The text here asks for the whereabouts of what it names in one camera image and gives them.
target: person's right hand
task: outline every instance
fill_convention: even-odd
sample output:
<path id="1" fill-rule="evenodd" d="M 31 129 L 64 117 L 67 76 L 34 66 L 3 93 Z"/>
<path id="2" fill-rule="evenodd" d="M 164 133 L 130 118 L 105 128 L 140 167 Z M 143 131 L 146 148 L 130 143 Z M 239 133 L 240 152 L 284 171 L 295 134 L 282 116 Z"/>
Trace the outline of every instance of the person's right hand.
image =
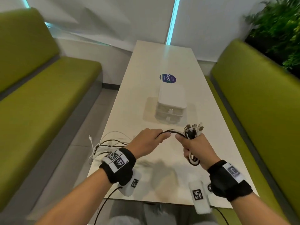
<path id="1" fill-rule="evenodd" d="M 183 136 L 180 136 L 179 134 L 176 134 L 175 137 L 183 146 L 184 157 L 188 159 L 190 150 L 191 153 L 200 160 L 200 165 L 205 170 L 207 170 L 216 162 L 221 160 L 216 155 L 215 151 L 213 150 L 212 146 L 210 145 L 203 133 L 193 140 L 186 139 Z"/>

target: green leaves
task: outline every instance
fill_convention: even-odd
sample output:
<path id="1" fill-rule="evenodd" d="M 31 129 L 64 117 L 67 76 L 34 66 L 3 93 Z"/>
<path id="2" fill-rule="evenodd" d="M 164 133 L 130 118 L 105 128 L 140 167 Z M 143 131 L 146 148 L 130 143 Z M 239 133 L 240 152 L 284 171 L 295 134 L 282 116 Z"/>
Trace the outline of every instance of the green leaves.
<path id="1" fill-rule="evenodd" d="M 300 64 L 300 0 L 263 1 L 265 8 L 245 17 L 253 25 L 251 37 L 271 37 L 278 41 L 270 51 L 289 54 L 283 66 L 288 69 Z"/>

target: floor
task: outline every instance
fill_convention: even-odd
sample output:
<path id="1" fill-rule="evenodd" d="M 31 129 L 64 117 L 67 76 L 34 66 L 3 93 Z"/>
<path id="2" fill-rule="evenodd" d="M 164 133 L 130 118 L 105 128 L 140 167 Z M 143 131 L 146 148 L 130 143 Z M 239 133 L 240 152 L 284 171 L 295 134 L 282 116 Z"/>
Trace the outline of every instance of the floor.
<path id="1" fill-rule="evenodd" d="M 201 66 L 203 73 L 205 75 L 209 75 L 214 63 L 200 61 L 199 65 Z M 37 221 L 45 212 L 51 209 L 75 186 L 79 185 L 87 177 L 90 169 L 88 157 L 92 151 L 88 136 L 92 136 L 94 144 L 100 141 L 117 93 L 118 91 L 116 90 L 102 90 L 67 152 L 63 156 L 60 164 L 56 168 L 49 183 L 44 189 L 41 197 L 37 201 L 30 215 L 28 215 L 28 224 L 33 224 Z M 114 200 L 107 201 L 97 220 L 97 224 L 105 224 L 107 222 L 113 203 Z M 132 207 L 141 208 L 143 205 L 137 202 L 134 205 L 129 206 L 129 208 Z M 144 207 L 145 211 L 147 211 L 147 224 L 157 224 L 158 219 L 161 224 L 176 224 L 174 216 L 166 214 L 158 216 L 156 208 L 153 209 L 151 206 Z M 92 217 L 89 224 L 94 224 L 94 221 L 95 215 Z"/>

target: green bench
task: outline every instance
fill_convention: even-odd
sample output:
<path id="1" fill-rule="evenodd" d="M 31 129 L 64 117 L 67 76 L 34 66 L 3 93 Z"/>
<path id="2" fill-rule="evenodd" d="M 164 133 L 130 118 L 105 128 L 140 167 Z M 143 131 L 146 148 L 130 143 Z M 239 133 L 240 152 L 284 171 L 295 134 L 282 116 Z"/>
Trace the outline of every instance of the green bench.
<path id="1" fill-rule="evenodd" d="M 225 49 L 211 75 L 300 217 L 300 80 L 240 40 L 232 41 Z M 217 90 L 206 79 L 260 198 L 285 218 Z M 229 224 L 240 224 L 232 209 L 221 211 Z M 220 224 L 225 224 L 218 212 L 214 214 Z"/>
<path id="2" fill-rule="evenodd" d="M 59 55 L 36 9 L 0 13 L 0 93 Z M 95 61 L 57 58 L 0 101 L 0 211 L 101 72 Z"/>

